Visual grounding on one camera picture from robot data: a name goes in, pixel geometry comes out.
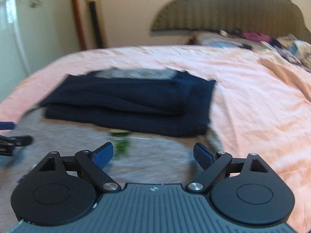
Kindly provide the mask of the grey knitted sweater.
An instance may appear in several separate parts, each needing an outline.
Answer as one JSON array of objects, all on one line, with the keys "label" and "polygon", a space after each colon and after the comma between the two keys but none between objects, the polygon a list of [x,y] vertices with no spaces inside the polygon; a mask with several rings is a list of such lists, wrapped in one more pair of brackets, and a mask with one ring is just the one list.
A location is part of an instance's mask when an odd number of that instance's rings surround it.
[{"label": "grey knitted sweater", "polygon": [[186,184],[202,171],[193,157],[196,143],[213,152],[223,150],[212,126],[202,136],[175,138],[46,119],[41,109],[29,111],[15,129],[4,135],[29,135],[33,141],[29,146],[14,149],[12,156],[1,157],[1,232],[17,222],[10,205],[13,190],[51,151],[64,157],[87,150],[93,162],[123,186],[125,183]]}]

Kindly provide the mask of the navy blue garment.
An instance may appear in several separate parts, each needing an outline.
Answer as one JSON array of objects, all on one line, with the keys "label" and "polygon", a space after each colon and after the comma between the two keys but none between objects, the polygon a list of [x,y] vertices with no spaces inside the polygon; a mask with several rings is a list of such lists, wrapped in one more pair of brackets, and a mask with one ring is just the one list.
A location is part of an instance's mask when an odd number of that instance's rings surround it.
[{"label": "navy blue garment", "polygon": [[215,80],[177,71],[170,79],[69,75],[40,103],[45,117],[171,137],[203,135]]}]

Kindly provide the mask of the pile of light clothes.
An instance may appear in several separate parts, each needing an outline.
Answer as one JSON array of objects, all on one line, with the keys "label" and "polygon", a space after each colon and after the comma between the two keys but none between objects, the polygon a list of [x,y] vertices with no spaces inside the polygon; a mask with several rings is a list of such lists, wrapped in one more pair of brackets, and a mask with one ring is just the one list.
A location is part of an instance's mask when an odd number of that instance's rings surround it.
[{"label": "pile of light clothes", "polygon": [[310,73],[310,43],[297,39],[293,34],[272,38],[269,43],[281,57]]}]

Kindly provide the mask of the pink bed sheet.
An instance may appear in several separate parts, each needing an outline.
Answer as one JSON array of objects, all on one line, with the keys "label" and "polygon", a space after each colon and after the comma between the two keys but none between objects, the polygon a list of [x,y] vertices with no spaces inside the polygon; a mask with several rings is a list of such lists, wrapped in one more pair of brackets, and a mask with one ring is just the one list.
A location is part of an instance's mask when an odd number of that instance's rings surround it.
[{"label": "pink bed sheet", "polygon": [[210,112],[224,148],[234,156],[256,152],[293,190],[289,218],[298,232],[310,230],[310,102],[295,86],[263,66],[256,53],[203,46],[123,47],[89,50],[58,59],[35,72],[1,103],[1,120],[18,121],[64,79],[108,68],[172,68],[217,82]]}]

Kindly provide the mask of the peach blanket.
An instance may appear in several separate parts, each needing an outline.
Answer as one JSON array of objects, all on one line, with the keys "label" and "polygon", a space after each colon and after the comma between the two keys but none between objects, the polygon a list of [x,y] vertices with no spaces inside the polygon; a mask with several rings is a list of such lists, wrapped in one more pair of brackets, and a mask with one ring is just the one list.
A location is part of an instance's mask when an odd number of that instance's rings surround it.
[{"label": "peach blanket", "polygon": [[295,86],[310,102],[310,73],[281,57],[261,57],[259,62],[287,85]]}]

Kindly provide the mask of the white glass wardrobe door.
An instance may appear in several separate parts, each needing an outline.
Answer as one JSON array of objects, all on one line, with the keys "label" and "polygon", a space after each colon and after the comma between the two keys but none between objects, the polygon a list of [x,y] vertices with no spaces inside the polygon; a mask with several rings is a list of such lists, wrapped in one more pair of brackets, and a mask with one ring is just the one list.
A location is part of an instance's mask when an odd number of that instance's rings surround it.
[{"label": "white glass wardrobe door", "polygon": [[79,49],[71,0],[1,0],[1,99]]}]

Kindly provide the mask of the gold tower fan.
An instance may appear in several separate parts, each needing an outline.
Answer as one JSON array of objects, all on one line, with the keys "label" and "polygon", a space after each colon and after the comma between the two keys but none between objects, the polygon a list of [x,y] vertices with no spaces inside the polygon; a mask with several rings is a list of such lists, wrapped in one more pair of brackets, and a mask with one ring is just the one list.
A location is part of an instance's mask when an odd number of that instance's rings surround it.
[{"label": "gold tower fan", "polygon": [[100,0],[85,0],[96,48],[107,48]]}]

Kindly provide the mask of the magenta garment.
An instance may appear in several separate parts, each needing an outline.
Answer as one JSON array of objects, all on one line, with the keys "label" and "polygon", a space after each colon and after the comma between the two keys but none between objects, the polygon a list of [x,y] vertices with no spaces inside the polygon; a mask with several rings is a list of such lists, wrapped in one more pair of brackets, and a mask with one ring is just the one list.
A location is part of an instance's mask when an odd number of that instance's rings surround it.
[{"label": "magenta garment", "polygon": [[262,33],[257,33],[257,32],[243,32],[242,37],[254,41],[254,42],[267,42],[269,43],[271,41],[271,37]]}]

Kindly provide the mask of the olive upholstered headboard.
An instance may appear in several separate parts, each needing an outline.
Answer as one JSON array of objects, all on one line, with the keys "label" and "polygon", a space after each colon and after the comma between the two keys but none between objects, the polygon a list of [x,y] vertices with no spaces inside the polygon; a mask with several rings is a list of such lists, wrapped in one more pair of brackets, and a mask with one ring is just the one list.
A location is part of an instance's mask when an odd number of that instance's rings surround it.
[{"label": "olive upholstered headboard", "polygon": [[230,32],[236,28],[272,38],[293,34],[310,41],[303,13],[291,0],[172,0],[157,12],[150,29]]}]

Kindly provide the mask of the brown wooden door frame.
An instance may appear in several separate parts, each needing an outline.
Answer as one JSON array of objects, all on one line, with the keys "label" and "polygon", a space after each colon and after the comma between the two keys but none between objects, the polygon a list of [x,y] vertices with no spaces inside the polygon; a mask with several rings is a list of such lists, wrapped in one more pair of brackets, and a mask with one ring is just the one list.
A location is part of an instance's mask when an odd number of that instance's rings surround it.
[{"label": "brown wooden door frame", "polygon": [[87,46],[86,46],[85,38],[83,35],[83,27],[82,27],[81,17],[79,13],[78,0],[71,0],[71,4],[72,4],[73,18],[74,18],[76,33],[78,36],[79,46],[80,46],[80,49],[84,51],[84,50],[87,50]]}]

